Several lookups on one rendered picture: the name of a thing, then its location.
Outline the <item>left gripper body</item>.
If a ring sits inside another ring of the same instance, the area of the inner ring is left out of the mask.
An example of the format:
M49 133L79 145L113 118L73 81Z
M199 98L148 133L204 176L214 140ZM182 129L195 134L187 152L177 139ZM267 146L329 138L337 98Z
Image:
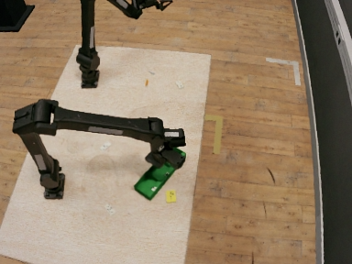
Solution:
M158 2L158 0L157 0L157 1L154 0L154 1L155 1L157 10L162 11L162 9L161 9L161 4ZM154 5L149 5L149 6L147 6L145 0L144 0L144 3L145 3L146 8L154 6Z

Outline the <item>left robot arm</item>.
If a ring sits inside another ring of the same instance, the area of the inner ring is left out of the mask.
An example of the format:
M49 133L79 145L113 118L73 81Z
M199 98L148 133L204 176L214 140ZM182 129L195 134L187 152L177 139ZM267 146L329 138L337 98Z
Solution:
M127 17L139 19L145 9L144 0L107 0L122 11ZM97 88L100 71L97 68L101 59L94 44L94 5L95 0L81 0L82 8L82 46L78 48L76 62L82 72L82 89ZM96 75L97 71L97 75Z

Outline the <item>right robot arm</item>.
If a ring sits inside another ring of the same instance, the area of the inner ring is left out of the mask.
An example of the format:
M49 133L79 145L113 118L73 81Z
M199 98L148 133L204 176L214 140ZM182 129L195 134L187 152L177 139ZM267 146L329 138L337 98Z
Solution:
M53 119L50 123L51 114L55 115L55 122ZM36 103L16 110L14 120L12 131L21 137L38 167L40 185L45 187L45 199L62 199L64 193L65 174L59 173L62 168L60 162L49 155L40 137L55 137L57 130L134 138L149 143L154 152L162 152L166 148L162 153L153 153L154 160L160 164L166 160L178 170L185 162L185 157L172 149L186 146L183 129L164 128L163 121L157 117L127 118L87 113L62 108L56 100L39 99Z

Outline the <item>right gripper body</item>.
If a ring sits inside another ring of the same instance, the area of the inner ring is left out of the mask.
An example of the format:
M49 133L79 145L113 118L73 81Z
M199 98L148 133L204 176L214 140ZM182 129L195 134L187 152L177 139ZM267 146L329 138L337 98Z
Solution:
M165 148L165 149L166 149L166 148ZM165 150L165 149L164 149L164 150ZM164 151L164 150L163 150L163 151ZM153 153L159 154L159 153L162 153L163 151L161 151L161 152L154 152L154 151L151 150L150 153L145 157L145 161L151 163L151 164L154 165L154 167L156 167L157 169L160 169L160 168L164 165L164 163L166 162L166 160L164 160L164 162L163 162L162 164L158 163L157 161L154 160L154 158L153 158ZM151 152L152 152L152 153L151 153Z

